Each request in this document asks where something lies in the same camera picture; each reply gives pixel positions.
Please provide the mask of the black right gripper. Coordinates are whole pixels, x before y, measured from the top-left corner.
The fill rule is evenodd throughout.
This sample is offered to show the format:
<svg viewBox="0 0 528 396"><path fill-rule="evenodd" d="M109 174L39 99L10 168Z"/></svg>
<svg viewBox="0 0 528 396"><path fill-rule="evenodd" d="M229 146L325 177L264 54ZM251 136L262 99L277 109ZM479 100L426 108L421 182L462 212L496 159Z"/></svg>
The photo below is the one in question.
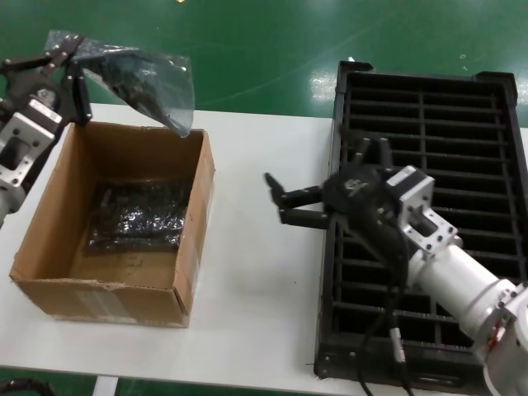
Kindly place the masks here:
<svg viewBox="0 0 528 396"><path fill-rule="evenodd" d="M385 186L384 178L371 168L393 168L389 141L361 137L352 145L352 151L353 164L333 173L322 186L286 191L270 173L265 173L280 221L288 225L329 225L327 207L377 260L403 269L408 266L408 243L397 225L399 204ZM322 202L326 206L322 210L305 209Z"/></svg>

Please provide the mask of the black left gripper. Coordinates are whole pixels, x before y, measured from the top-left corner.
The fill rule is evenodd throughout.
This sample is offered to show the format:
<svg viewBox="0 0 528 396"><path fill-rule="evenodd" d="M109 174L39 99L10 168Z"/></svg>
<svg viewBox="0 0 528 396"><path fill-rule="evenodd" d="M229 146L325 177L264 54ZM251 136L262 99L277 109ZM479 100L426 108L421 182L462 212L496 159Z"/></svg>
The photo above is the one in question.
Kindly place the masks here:
<svg viewBox="0 0 528 396"><path fill-rule="evenodd" d="M68 35L58 46L44 53L4 59L1 76L7 80L7 91L1 102L1 120L10 120L16 113L29 120L70 120L71 103L73 121L86 125L92 118L92 110L79 63L72 62L66 68L64 86L44 70L33 69L63 66L83 41L82 35Z"/></svg>

